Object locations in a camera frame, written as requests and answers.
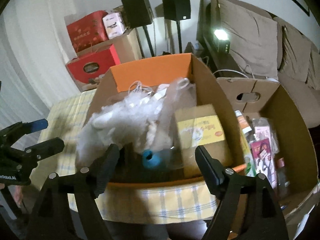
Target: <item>box handle hole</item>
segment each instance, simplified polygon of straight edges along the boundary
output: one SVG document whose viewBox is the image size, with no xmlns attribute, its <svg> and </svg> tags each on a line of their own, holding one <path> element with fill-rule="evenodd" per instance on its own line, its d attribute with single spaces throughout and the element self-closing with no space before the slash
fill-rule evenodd
<svg viewBox="0 0 320 240">
<path fill-rule="evenodd" d="M 239 95 L 237 95 L 237 100 L 243 103 L 246 102 L 255 102 L 258 101 L 260 98 L 260 94 L 259 93 L 241 93 Z"/>
</svg>

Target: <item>red box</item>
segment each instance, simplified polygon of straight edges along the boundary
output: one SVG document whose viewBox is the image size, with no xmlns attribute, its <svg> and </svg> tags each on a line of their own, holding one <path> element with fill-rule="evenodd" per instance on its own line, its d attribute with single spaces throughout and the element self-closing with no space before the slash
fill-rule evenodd
<svg viewBox="0 0 320 240">
<path fill-rule="evenodd" d="M 82 91 L 86 91 L 97 88 L 107 70 L 119 64 L 118 54 L 112 44 L 71 60 L 67 68 L 76 85 Z"/>
<path fill-rule="evenodd" d="M 107 14 L 105 11 L 96 11 L 67 26 L 72 46 L 76 52 L 108 40 L 102 22 L 102 18 Z"/>
</svg>

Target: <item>black speaker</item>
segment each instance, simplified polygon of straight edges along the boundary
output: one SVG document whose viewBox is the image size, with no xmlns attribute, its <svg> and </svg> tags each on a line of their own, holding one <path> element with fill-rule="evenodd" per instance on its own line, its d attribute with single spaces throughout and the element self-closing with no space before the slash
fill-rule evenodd
<svg viewBox="0 0 320 240">
<path fill-rule="evenodd" d="M 121 0 L 130 28 L 149 25 L 153 22 L 153 13 L 149 0 Z"/>
<path fill-rule="evenodd" d="M 190 0 L 162 0 L 164 18 L 181 21 L 191 18 Z"/>
</svg>

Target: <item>plastic bottle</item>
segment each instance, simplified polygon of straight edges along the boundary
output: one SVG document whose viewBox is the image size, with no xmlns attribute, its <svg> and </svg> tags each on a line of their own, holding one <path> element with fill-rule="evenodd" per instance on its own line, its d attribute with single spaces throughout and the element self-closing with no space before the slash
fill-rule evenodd
<svg viewBox="0 0 320 240">
<path fill-rule="evenodd" d="M 290 182 L 289 182 L 287 175 L 286 175 L 286 168 L 284 165 L 283 158 L 280 158 L 277 161 L 277 166 L 278 166 L 278 169 L 277 169 L 278 189 L 277 189 L 277 191 L 278 191 L 278 198 L 279 198 L 279 200 L 281 200 L 289 195 Z"/>
</svg>

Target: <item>table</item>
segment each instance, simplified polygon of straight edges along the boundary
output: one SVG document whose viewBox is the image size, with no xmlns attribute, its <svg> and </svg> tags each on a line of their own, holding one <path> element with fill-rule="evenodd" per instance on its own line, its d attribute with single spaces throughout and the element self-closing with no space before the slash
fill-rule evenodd
<svg viewBox="0 0 320 240">
<path fill-rule="evenodd" d="M 49 126 L 41 132 L 39 142 L 60 137 L 63 152 L 42 160 L 31 173 L 32 184 L 41 189 L 51 172 L 59 176 L 75 173 L 76 140 L 95 90 L 55 104 L 48 115 Z M 73 194 L 68 194 L 70 208 L 77 211 Z M 96 199 L 104 220 L 168 224 L 212 217 L 217 209 L 215 196 L 209 193 L 204 181 L 174 187 L 112 187 Z"/>
</svg>

